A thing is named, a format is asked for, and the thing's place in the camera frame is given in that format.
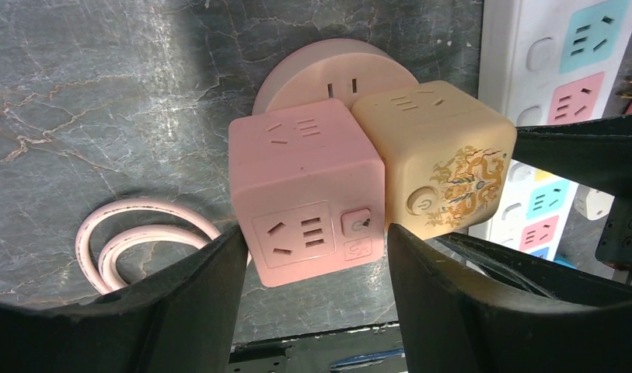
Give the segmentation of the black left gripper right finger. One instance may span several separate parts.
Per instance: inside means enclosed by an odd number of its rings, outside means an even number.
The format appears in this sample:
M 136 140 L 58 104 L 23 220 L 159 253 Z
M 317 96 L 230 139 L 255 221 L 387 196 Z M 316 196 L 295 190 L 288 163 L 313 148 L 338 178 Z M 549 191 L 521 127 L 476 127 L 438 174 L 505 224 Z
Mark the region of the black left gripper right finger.
M 387 254 L 411 372 L 632 372 L 632 302 L 519 290 L 398 224 Z

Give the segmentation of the orange cube socket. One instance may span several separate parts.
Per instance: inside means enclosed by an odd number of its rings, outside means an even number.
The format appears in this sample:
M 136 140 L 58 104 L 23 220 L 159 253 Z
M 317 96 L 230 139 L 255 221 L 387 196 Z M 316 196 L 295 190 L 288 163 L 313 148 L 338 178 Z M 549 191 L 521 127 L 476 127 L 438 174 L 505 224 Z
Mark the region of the orange cube socket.
M 497 211 L 514 124 L 444 81 L 360 98 L 351 108 L 385 164 L 386 224 L 430 239 Z

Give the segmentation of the white plug adapter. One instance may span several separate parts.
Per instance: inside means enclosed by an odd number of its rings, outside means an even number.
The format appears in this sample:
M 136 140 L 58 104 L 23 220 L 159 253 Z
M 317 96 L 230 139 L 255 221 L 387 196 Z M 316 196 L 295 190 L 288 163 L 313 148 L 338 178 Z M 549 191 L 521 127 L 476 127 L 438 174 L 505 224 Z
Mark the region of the white plug adapter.
M 579 185 L 574 197 L 574 209 L 589 221 L 596 221 L 607 216 L 614 201 L 614 196 L 601 190 Z

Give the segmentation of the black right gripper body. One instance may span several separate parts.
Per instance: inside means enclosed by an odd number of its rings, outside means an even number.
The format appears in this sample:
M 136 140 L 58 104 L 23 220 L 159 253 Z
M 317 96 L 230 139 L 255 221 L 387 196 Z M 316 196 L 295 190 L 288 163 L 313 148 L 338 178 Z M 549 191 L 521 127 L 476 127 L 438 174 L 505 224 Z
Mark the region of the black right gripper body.
M 614 199 L 595 258 L 613 269 L 632 271 L 632 197 Z

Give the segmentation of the pink round socket base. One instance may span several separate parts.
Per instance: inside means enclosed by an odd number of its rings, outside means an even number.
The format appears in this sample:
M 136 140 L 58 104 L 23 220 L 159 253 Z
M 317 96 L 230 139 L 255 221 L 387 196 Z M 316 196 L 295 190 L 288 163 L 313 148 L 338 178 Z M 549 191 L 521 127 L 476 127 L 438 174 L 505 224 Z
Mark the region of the pink round socket base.
M 252 114 L 338 99 L 350 108 L 368 95 L 411 87 L 418 80 L 379 48 L 354 39 L 308 44 L 277 64 L 265 78 Z

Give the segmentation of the white long power strip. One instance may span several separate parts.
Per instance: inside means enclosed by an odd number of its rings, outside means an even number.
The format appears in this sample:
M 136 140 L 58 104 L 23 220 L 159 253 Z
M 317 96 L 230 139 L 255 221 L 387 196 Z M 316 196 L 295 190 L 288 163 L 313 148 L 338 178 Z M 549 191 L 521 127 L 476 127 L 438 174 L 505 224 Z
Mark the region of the white long power strip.
M 479 100 L 518 127 L 598 119 L 632 34 L 632 1 L 487 1 Z M 472 236 L 553 260 L 583 187 L 519 161 Z

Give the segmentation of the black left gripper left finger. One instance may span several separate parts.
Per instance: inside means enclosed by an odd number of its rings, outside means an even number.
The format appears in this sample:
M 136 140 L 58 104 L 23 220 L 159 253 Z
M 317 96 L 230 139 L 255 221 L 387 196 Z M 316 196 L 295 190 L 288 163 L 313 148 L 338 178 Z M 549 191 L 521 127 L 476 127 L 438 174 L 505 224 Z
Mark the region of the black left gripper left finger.
M 232 226 L 86 305 L 0 303 L 0 372 L 224 372 L 246 265 L 243 234 Z

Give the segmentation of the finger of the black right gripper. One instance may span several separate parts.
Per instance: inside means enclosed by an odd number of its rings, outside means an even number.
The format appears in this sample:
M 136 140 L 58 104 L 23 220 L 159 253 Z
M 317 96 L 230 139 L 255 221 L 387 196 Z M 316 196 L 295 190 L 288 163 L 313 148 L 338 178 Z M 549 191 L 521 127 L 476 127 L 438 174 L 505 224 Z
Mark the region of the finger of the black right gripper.
M 613 196 L 632 196 L 632 114 L 518 127 L 512 158 Z
M 575 304 L 632 302 L 632 287 L 458 232 L 438 242 L 486 275 L 519 290 Z

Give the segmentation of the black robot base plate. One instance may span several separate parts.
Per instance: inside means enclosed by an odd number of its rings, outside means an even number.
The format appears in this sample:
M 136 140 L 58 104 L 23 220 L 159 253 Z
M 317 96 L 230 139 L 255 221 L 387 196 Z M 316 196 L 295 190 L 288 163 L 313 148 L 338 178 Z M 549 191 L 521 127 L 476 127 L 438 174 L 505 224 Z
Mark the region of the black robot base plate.
M 235 347 L 227 372 L 407 372 L 400 324 L 338 329 Z

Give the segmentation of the pink cube socket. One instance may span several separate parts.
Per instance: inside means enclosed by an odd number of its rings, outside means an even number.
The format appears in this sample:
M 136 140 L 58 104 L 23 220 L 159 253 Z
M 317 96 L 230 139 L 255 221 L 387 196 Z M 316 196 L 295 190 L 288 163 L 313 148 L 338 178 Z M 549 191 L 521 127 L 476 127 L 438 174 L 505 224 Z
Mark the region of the pink cube socket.
M 266 287 L 383 256 L 385 166 L 338 99 L 233 120 L 229 189 Z

